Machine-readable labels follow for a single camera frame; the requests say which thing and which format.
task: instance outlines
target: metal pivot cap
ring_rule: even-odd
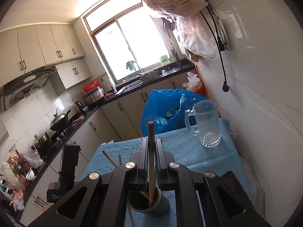
[[[92,179],[92,180],[95,180],[99,177],[99,174],[98,173],[91,173],[89,174],[89,178]]]
[[[205,176],[207,176],[208,178],[214,178],[216,174],[214,172],[209,171],[205,173]]]
[[[179,163],[177,163],[177,162],[172,162],[172,163],[169,164],[169,166],[170,166],[171,168],[178,168],[178,167],[179,167]]]
[[[125,164],[125,167],[126,167],[126,168],[134,168],[135,165],[136,165],[136,164],[135,164],[134,162],[127,162],[127,163]]]

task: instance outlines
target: sink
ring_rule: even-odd
[[[155,79],[157,77],[160,77],[164,74],[164,70],[161,70],[161,71],[153,71],[153,72],[150,72],[150,73],[147,73],[145,74],[144,76],[142,76],[140,78],[140,80],[142,82],[147,82],[147,81],[150,81],[152,79]]]
[[[132,89],[132,88],[135,88],[136,86],[140,85],[141,83],[142,83],[142,81],[141,81],[141,80],[138,80],[138,81],[133,82],[133,83],[127,85],[127,86],[124,86],[122,89],[120,89],[120,90],[116,93],[116,95],[117,95],[117,94],[120,94],[120,93],[123,93],[123,92],[125,92],[125,91],[127,91],[127,90],[130,90],[130,89]]]

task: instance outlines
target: ceiling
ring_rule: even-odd
[[[16,0],[0,23],[0,31],[31,23],[73,23],[99,0]]]

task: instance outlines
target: black device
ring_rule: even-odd
[[[155,144],[155,151],[150,152],[155,152],[158,185],[162,191],[175,191],[178,227],[270,226],[254,210],[237,180],[236,185],[243,197],[214,172],[192,172],[175,162],[171,153],[163,151],[160,139]],[[147,189],[147,145],[147,139],[142,139],[140,151],[132,153],[129,162],[111,173],[90,173],[28,227],[123,227],[128,191]],[[229,172],[226,178],[232,176],[233,173]]]
[[[79,144],[67,143],[62,152],[59,181],[50,183],[46,192],[48,203],[55,203],[71,190],[75,183],[75,167],[78,165]]]

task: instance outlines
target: window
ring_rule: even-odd
[[[137,76],[133,60],[146,72],[170,57],[168,48],[141,0],[108,0],[86,17],[87,25],[116,84]]]

